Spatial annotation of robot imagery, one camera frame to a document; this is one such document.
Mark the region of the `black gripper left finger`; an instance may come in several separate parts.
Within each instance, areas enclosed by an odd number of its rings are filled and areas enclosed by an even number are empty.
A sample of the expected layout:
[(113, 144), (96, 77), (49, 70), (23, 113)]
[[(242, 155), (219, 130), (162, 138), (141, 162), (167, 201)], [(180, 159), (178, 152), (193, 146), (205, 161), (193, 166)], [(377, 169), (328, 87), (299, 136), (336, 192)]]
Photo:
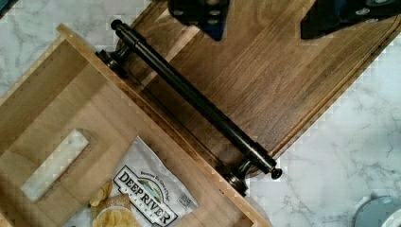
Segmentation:
[(230, 0), (167, 0), (169, 13), (185, 26), (196, 26), (215, 41), (223, 37)]

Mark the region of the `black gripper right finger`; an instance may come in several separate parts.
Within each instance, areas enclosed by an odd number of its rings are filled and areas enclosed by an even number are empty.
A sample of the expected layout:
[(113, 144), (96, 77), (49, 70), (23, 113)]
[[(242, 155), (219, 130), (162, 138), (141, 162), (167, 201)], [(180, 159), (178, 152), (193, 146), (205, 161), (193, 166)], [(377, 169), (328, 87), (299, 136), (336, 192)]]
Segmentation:
[(401, 13), (401, 0), (316, 0), (300, 23), (301, 39), (318, 39), (360, 23)]

